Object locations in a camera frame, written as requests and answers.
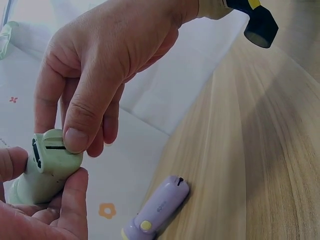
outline hand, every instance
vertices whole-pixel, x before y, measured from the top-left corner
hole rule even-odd
[[[73,153],[101,154],[118,134],[125,83],[174,45],[197,16],[198,0],[108,0],[52,37],[35,90],[35,132],[55,127]]]
[[[83,168],[68,178],[62,195],[47,207],[6,203],[2,183],[21,175],[27,159],[22,148],[0,149],[0,239],[87,240],[88,173]]]

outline wood grain surface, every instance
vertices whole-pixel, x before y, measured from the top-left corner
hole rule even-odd
[[[241,34],[163,152],[191,185],[161,240],[320,240],[320,1],[262,1],[279,25]]]

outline purple nail grinder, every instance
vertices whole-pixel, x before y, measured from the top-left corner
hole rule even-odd
[[[189,193],[182,177],[169,176],[155,190],[136,217],[121,230],[123,240],[153,240],[157,230]]]

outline pet nail grinder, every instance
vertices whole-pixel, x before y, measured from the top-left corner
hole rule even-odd
[[[123,240],[153,240],[157,230],[181,205],[190,189],[182,177],[169,176],[142,210],[121,230]]]
[[[51,129],[34,134],[32,152],[25,172],[12,184],[8,196],[10,204],[46,204],[65,186],[70,175],[81,166],[83,153],[66,150],[63,131]]]

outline black slot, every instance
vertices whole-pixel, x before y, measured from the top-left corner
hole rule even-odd
[[[182,183],[184,181],[184,179],[182,177],[179,177],[179,182],[178,182],[178,186],[180,186],[180,183]]]
[[[35,161],[39,162],[40,156],[39,156],[37,145],[33,144],[32,147],[33,147],[33,153],[34,153]]]
[[[45,146],[46,149],[67,150],[65,146]]]

